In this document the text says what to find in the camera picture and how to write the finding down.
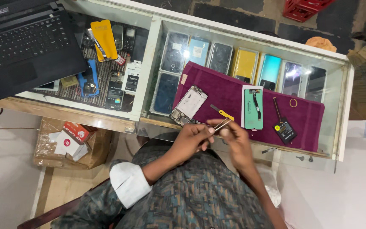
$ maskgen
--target black laptop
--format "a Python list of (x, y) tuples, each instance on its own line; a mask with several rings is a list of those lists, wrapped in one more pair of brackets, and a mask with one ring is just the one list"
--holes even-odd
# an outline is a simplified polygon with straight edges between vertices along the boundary
[(0, 0), (0, 99), (86, 69), (61, 4)]

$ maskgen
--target purple towel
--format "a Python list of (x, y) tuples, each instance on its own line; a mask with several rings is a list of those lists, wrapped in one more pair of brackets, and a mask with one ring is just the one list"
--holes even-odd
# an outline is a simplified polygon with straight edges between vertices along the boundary
[[(194, 119), (205, 123), (208, 119), (225, 118), (210, 107), (210, 104), (213, 104), (234, 117), (235, 122), (241, 125), (241, 91), (242, 85), (248, 85), (247, 83), (192, 62), (188, 62), (183, 74), (186, 74), (187, 78), (184, 85), (181, 84), (183, 77), (180, 78), (173, 108), (177, 106), (189, 88), (196, 85), (208, 95), (208, 98), (195, 114)], [(273, 128), (273, 125), (279, 122), (273, 97), (276, 97), (282, 117), (287, 118), (297, 133), (297, 136), (286, 147), (317, 152), (324, 104), (269, 90), (263, 91), (263, 129), (247, 130), (250, 139), (285, 146)], [(296, 107), (290, 106), (291, 99), (297, 100)]]

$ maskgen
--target rubber band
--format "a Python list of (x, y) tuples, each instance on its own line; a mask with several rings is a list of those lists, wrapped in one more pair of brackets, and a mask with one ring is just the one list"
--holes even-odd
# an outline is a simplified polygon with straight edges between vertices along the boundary
[[(292, 106), (292, 100), (294, 100), (294, 101), (296, 102), (296, 105), (295, 105), (295, 106)], [(290, 105), (291, 107), (297, 107), (297, 100), (295, 100), (295, 99), (291, 99), (291, 100), (289, 101), (289, 105)]]

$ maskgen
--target red and white box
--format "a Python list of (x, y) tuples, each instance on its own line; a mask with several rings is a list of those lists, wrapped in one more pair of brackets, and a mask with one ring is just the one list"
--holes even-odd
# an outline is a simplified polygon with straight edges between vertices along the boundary
[(85, 126), (73, 122), (65, 122), (63, 131), (68, 133), (80, 145), (88, 141), (98, 129), (92, 126)]

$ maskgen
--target glass display counter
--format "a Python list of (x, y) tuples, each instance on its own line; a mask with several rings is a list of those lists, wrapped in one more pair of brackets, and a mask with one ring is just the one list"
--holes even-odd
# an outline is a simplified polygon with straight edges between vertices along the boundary
[[(172, 141), (172, 134), (164, 133), (180, 129), (168, 115), (172, 111), (180, 75), (190, 60), (296, 99), (323, 103), (325, 110), (317, 152), (251, 142), (278, 148), (282, 153), (343, 160), (354, 74), (345, 55), (128, 0), (59, 2), (68, 11), (86, 15), (86, 27), (92, 21), (108, 19), (112, 26), (123, 26), (125, 32), (128, 28), (135, 29), (134, 48), (119, 51), (130, 62), (141, 61), (135, 93), (123, 92), (119, 109), (105, 106), (109, 99), (109, 82), (117, 74), (125, 73), (127, 68), (111, 61), (96, 64), (99, 97), (82, 98), (77, 86), (67, 90), (61, 88), (57, 92), (32, 90), (17, 97), (73, 110), (75, 114), (90, 112), (92, 116), (125, 120), (129, 123), (124, 130), (127, 133), (161, 136), (159, 138)], [(82, 50), (86, 58), (96, 57), (94, 48), (82, 46)]]

